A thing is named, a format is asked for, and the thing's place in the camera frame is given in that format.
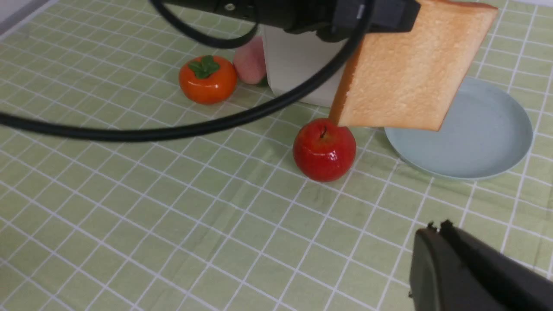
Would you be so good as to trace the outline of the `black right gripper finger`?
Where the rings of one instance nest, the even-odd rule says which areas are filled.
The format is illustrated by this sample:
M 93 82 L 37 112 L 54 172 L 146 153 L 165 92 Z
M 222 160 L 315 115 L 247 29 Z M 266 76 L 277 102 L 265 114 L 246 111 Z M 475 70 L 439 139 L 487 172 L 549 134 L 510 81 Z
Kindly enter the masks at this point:
M 415 232 L 409 275 L 416 311 L 550 311 L 553 284 L 457 228 Z

